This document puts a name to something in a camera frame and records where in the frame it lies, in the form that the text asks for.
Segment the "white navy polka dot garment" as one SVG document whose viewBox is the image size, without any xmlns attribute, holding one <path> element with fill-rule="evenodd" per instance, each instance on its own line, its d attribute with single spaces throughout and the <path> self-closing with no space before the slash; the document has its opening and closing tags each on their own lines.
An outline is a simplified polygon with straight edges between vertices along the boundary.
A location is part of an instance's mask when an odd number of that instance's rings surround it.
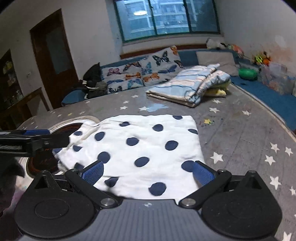
<svg viewBox="0 0 296 241">
<path fill-rule="evenodd" d="M 198 190 L 192 168 L 203 161 L 194 119 L 181 115 L 119 115 L 86 122 L 56 149 L 59 169 L 104 165 L 95 188 L 133 199 L 180 201 Z"/>
</svg>

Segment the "dark wooden cabinet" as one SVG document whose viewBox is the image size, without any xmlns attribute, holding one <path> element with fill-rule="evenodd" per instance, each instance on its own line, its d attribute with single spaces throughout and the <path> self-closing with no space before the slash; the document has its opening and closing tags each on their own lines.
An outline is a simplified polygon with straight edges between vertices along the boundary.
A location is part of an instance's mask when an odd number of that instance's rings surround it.
<svg viewBox="0 0 296 241">
<path fill-rule="evenodd" d="M 13 65 L 11 51 L 1 57 L 1 130 L 17 129 L 33 115 L 28 103 L 39 98 L 47 111 L 50 110 L 41 88 L 24 96 Z"/>
</svg>

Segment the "grey star tablecloth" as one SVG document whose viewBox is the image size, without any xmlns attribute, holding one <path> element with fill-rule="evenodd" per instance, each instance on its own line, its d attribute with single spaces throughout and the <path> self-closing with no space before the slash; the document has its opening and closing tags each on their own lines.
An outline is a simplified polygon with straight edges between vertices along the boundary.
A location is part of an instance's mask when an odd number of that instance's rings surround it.
<svg viewBox="0 0 296 241">
<path fill-rule="evenodd" d="M 283 219 L 279 240 L 295 240 L 295 135 L 260 102 L 235 86 L 226 98 L 203 99 L 196 108 L 150 98 L 145 88 L 126 90 L 45 111 L 21 128 L 50 128 L 79 116 L 190 115 L 207 165 L 233 174 L 257 171 L 277 198 Z"/>
</svg>

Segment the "yellow cloth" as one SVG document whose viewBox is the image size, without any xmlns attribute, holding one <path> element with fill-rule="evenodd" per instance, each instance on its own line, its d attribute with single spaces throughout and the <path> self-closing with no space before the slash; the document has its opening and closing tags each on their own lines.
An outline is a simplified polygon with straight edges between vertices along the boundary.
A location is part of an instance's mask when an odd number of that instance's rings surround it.
<svg viewBox="0 0 296 241">
<path fill-rule="evenodd" d="M 210 87 L 204 94 L 206 97 L 226 97 L 227 96 L 227 88 L 231 84 L 231 80 L 224 82 L 222 84 L 215 85 Z"/>
</svg>

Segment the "folded blue striped blanket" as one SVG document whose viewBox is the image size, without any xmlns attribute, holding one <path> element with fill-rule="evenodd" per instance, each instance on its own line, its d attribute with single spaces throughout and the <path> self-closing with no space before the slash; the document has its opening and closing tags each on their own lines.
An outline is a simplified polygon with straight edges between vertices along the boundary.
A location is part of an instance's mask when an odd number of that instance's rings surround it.
<svg viewBox="0 0 296 241">
<path fill-rule="evenodd" d="M 219 66 L 219 64 L 197 65 L 185 69 L 170 81 L 151 87 L 146 94 L 149 97 L 194 108 L 200 104 L 210 87 L 230 80 L 229 74 L 217 69 Z"/>
</svg>

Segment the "black bag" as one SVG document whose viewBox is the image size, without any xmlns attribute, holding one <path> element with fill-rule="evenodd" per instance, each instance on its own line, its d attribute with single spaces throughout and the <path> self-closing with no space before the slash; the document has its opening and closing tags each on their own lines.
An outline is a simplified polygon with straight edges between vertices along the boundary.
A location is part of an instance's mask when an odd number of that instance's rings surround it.
<svg viewBox="0 0 296 241">
<path fill-rule="evenodd" d="M 107 95 L 107 83 L 102 80 L 100 63 L 93 65 L 79 80 L 78 89 L 85 94 L 85 99 Z"/>
</svg>

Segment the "dark wooden door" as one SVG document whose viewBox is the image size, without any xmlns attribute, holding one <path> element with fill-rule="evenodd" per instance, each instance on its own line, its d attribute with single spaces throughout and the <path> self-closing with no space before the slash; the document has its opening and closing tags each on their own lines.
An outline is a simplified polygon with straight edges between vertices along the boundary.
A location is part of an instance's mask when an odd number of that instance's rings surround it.
<svg viewBox="0 0 296 241">
<path fill-rule="evenodd" d="M 33 51 L 46 94 L 52 108 L 78 84 L 78 76 L 64 28 L 62 9 L 30 29 Z"/>
</svg>

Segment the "blue sofa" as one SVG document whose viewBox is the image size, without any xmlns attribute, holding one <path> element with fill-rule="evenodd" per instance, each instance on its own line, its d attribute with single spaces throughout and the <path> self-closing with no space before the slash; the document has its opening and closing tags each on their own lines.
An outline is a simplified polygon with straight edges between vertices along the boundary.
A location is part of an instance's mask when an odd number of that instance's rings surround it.
<svg viewBox="0 0 296 241">
<path fill-rule="evenodd" d="M 95 64 L 84 74 L 81 87 L 70 92 L 62 105 L 149 87 L 147 96 L 194 108 L 204 96 L 213 97 L 214 90 L 224 90 L 232 75 L 222 71 L 219 63 L 193 65 L 193 61 L 192 54 L 179 53 L 171 46 L 123 65 L 102 68 Z"/>
</svg>

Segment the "green bowl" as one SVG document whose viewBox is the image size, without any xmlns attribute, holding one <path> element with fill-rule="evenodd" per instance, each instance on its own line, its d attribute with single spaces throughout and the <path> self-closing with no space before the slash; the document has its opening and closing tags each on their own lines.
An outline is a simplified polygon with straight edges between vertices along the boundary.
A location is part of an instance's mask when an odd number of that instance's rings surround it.
<svg viewBox="0 0 296 241">
<path fill-rule="evenodd" d="M 239 68 L 238 74 L 244 80 L 254 81 L 257 79 L 257 72 L 253 69 Z"/>
</svg>

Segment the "butterfly print pillow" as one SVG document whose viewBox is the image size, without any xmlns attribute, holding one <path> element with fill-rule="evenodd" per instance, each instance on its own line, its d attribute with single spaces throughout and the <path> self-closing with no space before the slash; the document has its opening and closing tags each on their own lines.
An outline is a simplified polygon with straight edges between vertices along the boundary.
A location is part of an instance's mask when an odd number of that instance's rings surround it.
<svg viewBox="0 0 296 241">
<path fill-rule="evenodd" d="M 167 47 L 138 61 L 102 68 L 101 80 L 107 93 L 157 85 L 177 76 L 184 68 L 176 46 Z"/>
</svg>

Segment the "grey cushion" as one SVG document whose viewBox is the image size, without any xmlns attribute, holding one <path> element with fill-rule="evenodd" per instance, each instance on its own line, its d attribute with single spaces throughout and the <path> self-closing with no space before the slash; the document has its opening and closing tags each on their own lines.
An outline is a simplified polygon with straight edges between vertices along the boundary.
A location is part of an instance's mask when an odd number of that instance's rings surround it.
<svg viewBox="0 0 296 241">
<path fill-rule="evenodd" d="M 238 66 L 234 61 L 233 54 L 231 52 L 221 51 L 197 51 L 196 52 L 199 65 L 208 66 L 219 64 L 217 68 L 230 76 L 238 76 Z"/>
</svg>

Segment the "colourful toys pile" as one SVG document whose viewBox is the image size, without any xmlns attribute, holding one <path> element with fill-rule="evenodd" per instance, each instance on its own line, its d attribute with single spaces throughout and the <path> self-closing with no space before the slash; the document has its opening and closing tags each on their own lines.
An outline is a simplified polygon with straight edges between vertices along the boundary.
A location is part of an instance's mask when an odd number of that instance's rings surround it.
<svg viewBox="0 0 296 241">
<path fill-rule="evenodd" d="M 271 56 L 266 51 L 263 51 L 254 56 L 254 63 L 257 66 L 260 66 L 260 65 L 269 66 L 270 62 L 271 62 Z"/>
</svg>

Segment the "plush toys on sofa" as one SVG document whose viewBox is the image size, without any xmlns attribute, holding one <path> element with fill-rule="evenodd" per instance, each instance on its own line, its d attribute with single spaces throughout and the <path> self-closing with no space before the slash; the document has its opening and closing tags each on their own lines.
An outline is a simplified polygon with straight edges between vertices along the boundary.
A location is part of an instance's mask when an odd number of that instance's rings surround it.
<svg viewBox="0 0 296 241">
<path fill-rule="evenodd" d="M 213 40 L 211 38 L 208 38 L 206 40 L 206 46 L 207 46 L 207 49 L 216 49 L 216 50 L 229 49 L 229 50 L 235 51 L 239 56 L 244 55 L 243 50 L 239 46 L 234 45 L 234 44 L 225 44 L 225 43 L 222 43 L 222 42 L 219 42 L 219 41 L 215 41 L 215 40 Z"/>
</svg>

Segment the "window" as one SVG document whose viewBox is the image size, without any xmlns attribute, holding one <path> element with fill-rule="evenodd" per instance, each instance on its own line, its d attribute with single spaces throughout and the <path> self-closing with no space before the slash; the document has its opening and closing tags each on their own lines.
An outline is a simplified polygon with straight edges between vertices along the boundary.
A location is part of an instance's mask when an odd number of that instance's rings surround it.
<svg viewBox="0 0 296 241">
<path fill-rule="evenodd" d="M 177 34 L 220 34 L 214 1 L 114 1 L 124 42 Z"/>
</svg>

